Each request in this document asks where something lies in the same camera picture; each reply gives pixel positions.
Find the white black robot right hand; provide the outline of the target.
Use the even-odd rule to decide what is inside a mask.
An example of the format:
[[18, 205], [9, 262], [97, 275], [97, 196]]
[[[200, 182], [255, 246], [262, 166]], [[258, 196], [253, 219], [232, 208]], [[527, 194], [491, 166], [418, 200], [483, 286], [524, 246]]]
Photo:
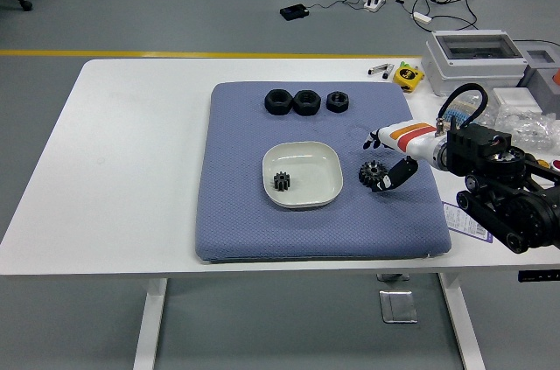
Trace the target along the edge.
[[404, 159], [389, 170], [377, 161], [366, 162], [360, 167], [360, 182], [373, 192], [393, 190], [405, 183], [417, 172], [419, 160], [427, 161], [437, 170], [446, 169], [446, 137], [425, 122], [410, 120], [372, 131], [363, 149], [371, 145], [375, 149], [382, 145], [404, 155]]

